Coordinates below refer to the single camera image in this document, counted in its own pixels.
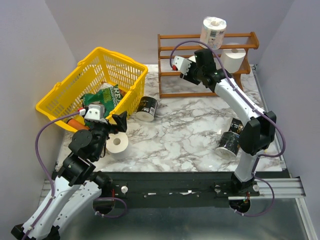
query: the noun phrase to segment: yellow plastic basket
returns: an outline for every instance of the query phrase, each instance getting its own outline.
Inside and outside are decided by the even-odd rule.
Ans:
[[[69,76],[58,82],[35,108],[50,120],[54,120],[82,108],[80,98],[87,93],[95,94],[102,83],[118,84],[119,89],[125,91],[126,95],[107,117],[114,123],[112,114],[127,111],[129,116],[138,107],[144,95],[147,73],[147,66],[132,58],[97,47],[78,63],[77,68]],[[57,121],[56,124],[65,130],[76,132],[76,129],[66,124],[67,120]]]

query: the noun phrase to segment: paper roll on shelf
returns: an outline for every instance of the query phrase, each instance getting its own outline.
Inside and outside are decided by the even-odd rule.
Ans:
[[[219,49],[224,40],[227,22],[221,18],[207,16],[203,20],[200,41],[208,44],[213,49]]]
[[[106,149],[116,160],[122,160],[129,156],[130,145],[128,136],[124,132],[109,134],[110,139],[106,141]]]
[[[243,48],[224,49],[221,54],[221,62],[224,68],[231,74],[237,72],[246,56]]]

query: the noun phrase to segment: wooden rack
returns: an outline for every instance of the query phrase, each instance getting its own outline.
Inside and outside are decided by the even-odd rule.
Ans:
[[[158,79],[159,79],[159,96],[160,98],[187,98],[187,97],[210,97],[217,96],[212,92],[181,92],[181,93],[163,93],[161,90],[161,77],[167,76],[179,76],[180,72],[173,71],[172,69],[164,69],[164,61],[168,61],[170,59],[169,55],[162,55],[163,52],[172,51],[175,46],[163,46],[162,40],[172,40],[172,39],[199,39],[200,34],[188,34],[188,35],[160,35],[158,34]],[[241,84],[241,74],[249,74],[251,69],[248,62],[248,50],[249,49],[258,49],[259,41],[254,32],[250,33],[226,33],[224,38],[247,38],[245,44],[224,44],[220,47],[220,49],[245,49],[245,57],[242,62],[242,65],[239,71],[233,73],[234,80],[236,84],[243,89]],[[179,46],[176,51],[195,51],[203,49],[199,45],[182,45]],[[184,58],[189,58],[193,56],[191,55],[180,55]]]

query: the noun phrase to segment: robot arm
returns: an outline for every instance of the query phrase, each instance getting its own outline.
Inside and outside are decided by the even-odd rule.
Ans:
[[[79,130],[73,135],[69,144],[71,153],[63,161],[55,178],[54,197],[49,192],[36,212],[24,224],[12,229],[11,233],[16,239],[60,239],[60,233],[73,217],[99,197],[102,188],[111,188],[108,177],[101,171],[93,172],[96,167],[92,162],[99,160],[110,133],[127,131],[127,112],[112,115],[116,124],[110,124],[104,118],[103,105],[91,104],[87,109],[80,110],[80,114],[85,115],[84,120],[90,122],[90,130]],[[80,192],[70,199],[79,189]]]
[[[234,171],[234,176],[239,189],[247,186],[247,183],[253,180],[252,172],[257,166],[257,155],[267,149],[274,140],[275,128],[262,116],[254,112],[249,104],[243,98],[248,100],[259,112],[276,122],[276,115],[270,111],[265,112],[262,108],[252,102],[241,89],[237,86],[235,80],[227,72],[234,88],[230,85],[222,69],[217,70],[212,52],[209,49],[202,49],[194,52],[195,62],[176,56],[173,60],[173,69],[181,72],[180,77],[193,84],[200,84],[216,93],[234,110],[240,118],[244,129],[239,138],[240,147],[243,153],[240,157],[239,165]]]

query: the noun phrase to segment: gray wall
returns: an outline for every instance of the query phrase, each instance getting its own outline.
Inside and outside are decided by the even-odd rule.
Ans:
[[[0,8],[0,239],[37,209],[45,175],[35,155],[35,137],[48,119],[36,103],[76,66],[43,0],[10,0]],[[40,154],[52,171],[62,131],[40,138]]]
[[[320,238],[319,147],[320,1],[295,0],[258,64],[258,79],[270,110],[284,131],[285,162],[300,176],[306,204]]]
[[[46,0],[77,61],[97,46],[156,64],[157,34],[197,34],[203,18],[227,21],[227,32],[256,32],[258,63],[293,0]]]

